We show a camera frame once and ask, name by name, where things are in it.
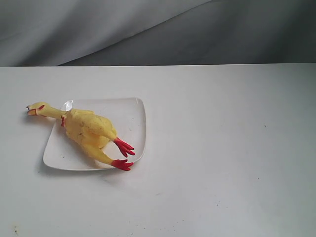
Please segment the yellow rubber chicken toy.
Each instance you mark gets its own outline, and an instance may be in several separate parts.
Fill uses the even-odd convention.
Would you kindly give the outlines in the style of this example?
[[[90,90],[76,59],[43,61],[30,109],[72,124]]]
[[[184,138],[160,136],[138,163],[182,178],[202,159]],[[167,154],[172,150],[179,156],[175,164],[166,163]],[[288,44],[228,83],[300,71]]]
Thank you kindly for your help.
[[[134,148],[118,138],[117,131],[109,119],[96,115],[90,110],[63,111],[46,102],[36,102],[27,105],[26,108],[29,116],[60,120],[66,135],[76,142],[89,158],[123,171],[129,171],[134,164],[127,159],[111,159],[102,151],[109,142],[113,142],[125,158],[128,155],[135,155]]]

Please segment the white square plate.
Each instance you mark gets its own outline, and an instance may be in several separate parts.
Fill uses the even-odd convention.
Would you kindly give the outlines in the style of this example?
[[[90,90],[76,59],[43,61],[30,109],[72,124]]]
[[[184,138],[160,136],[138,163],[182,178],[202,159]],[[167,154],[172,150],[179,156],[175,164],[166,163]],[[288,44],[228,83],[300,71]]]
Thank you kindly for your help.
[[[108,118],[118,137],[134,148],[135,155],[128,162],[139,161],[145,150],[146,114],[143,101],[138,98],[78,99],[66,101],[61,110],[83,109]],[[43,163],[59,170],[96,171],[112,166],[88,158],[79,145],[66,135],[61,123],[56,121],[43,153]]]

